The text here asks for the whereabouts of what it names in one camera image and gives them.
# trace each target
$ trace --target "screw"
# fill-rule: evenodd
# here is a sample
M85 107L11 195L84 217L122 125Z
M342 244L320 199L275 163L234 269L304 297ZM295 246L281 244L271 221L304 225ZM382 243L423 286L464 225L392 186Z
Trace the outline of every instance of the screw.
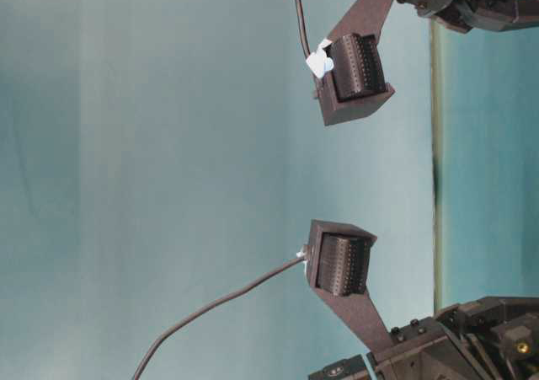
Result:
M526 342L520 342L519 344L517 344L516 349L519 353L525 355L530 351L530 346Z

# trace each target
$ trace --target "teal backdrop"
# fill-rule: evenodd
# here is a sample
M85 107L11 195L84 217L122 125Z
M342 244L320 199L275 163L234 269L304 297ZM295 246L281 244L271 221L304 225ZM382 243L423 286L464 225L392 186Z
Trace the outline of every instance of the teal backdrop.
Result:
M435 29L440 306L539 297L539 29Z
M304 0L314 47L354 0ZM433 311L429 28L397 93L324 128L292 0L0 0L0 378L130 378L162 330L292 258L312 218L378 235L388 326ZM143 378L306 378L365 351L302 268L168 340Z

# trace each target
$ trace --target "wire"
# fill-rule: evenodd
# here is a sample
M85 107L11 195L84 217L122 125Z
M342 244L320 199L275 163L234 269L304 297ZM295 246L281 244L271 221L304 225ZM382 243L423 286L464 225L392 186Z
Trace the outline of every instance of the wire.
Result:
M241 288L241 289L239 289L239 290L237 290L235 292L232 292L232 293L228 294L227 296L221 297L221 298L215 300L214 302L211 302L210 304L207 304L203 308L199 309L198 311L195 311L191 315L188 315L187 317L182 319L180 322L178 322L177 324L175 324L172 327L170 327L169 329L167 329L165 332L163 332L161 335L159 335L159 337L153 342L152 346L150 346L150 349L148 350L148 352L146 352L146 355L144 355L144 357L142 358L141 363L136 368L136 371L135 371L135 374L132 377L132 380L138 380L139 378L141 378L142 372L144 372L144 369L146 368L146 365L148 364L150 359L152 359L152 356L156 352L157 348L170 335L172 335L173 333L175 333L179 329L183 328L185 325L189 324L191 321L196 320L202 314L207 313L208 311L212 310L213 308L215 308L217 306L220 306L221 304L223 304L225 302L230 302L234 298L240 297L240 296L244 295L245 293L250 292L256 286L261 285L262 283L264 283L265 281L267 281L271 277L273 277L275 275L279 275L284 270L287 270L288 268L291 268L292 266L297 265L297 264L299 264L300 262L302 262L304 260L305 260L305 256L300 256L298 258L295 258L293 260L290 260L290 261L286 262L281 267L279 267L277 269L274 269L271 272L266 273L265 275L261 276L256 281L253 281L253 282L249 283L245 287L243 287L243 288Z
M305 30L305 17L303 15L303 5L302 0L296 1L296 12L297 12L297 26L300 30L300 41L302 42L302 49L305 58L309 57L311 54L311 49L309 49L309 42L307 40L307 32Z

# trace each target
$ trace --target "blue-green background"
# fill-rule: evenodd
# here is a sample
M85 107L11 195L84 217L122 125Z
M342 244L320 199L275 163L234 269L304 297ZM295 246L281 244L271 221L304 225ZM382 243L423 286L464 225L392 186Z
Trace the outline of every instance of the blue-green background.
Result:
M304 0L312 46L354 0ZM432 313L429 29L397 93L324 128L292 0L0 0L0 378L129 378L155 336L292 258L379 236L388 326ZM364 351L296 267L167 341L144 378L306 378Z
M440 306L539 296L539 29L436 26Z

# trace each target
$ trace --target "robotic arm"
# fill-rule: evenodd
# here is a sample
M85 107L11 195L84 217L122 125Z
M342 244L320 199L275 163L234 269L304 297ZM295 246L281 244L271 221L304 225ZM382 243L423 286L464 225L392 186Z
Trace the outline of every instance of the robotic arm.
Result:
M367 117L394 94L376 48L392 1L357 0L328 35L333 44L326 52L334 69L315 80L324 125ZM539 26L539 0L396 1L410 3L418 16L461 33L472 28L506 31Z
M385 380L539 379L539 298L486 297L387 331L366 288L376 237L358 227L313 221L305 246L310 287L371 350ZM371 380L361 356L309 380Z

